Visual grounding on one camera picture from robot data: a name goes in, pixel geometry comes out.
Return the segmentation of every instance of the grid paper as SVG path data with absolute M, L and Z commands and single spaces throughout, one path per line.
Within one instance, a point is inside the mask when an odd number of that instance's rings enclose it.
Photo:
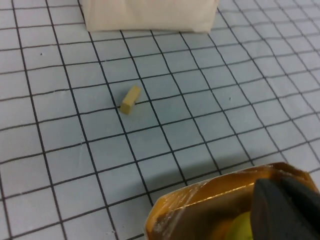
M 1 0 L 0 113 L 0 240 L 143 239 L 160 196 L 271 162 L 320 186 L 320 1 L 222 0 L 192 34 Z

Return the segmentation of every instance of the small cube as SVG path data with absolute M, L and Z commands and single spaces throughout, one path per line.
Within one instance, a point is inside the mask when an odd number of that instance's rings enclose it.
M 130 114 L 133 106 L 135 105 L 139 95 L 141 92 L 141 88 L 138 86 L 133 86 L 128 93 L 126 94 L 125 98 L 123 99 L 120 111 L 124 114 Z

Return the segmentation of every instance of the green yellow object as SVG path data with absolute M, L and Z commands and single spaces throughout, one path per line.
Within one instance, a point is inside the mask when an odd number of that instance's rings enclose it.
M 233 220 L 225 240 L 253 240 L 250 211 L 240 214 Z
M 135 105 L 139 95 L 141 92 L 141 88 L 138 86 L 133 86 L 128 93 L 126 94 L 125 98 L 123 99 L 120 111 L 124 114 L 130 114 L 133 106 Z

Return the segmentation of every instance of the white cloth pouch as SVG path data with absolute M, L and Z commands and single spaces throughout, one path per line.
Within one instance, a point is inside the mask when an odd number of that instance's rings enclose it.
M 209 32 L 219 0 L 82 0 L 87 30 Z

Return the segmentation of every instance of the black plastic object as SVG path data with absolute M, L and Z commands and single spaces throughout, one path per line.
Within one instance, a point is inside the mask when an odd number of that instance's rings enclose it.
M 292 177 L 258 179 L 250 222 L 254 240 L 320 240 L 320 195 Z

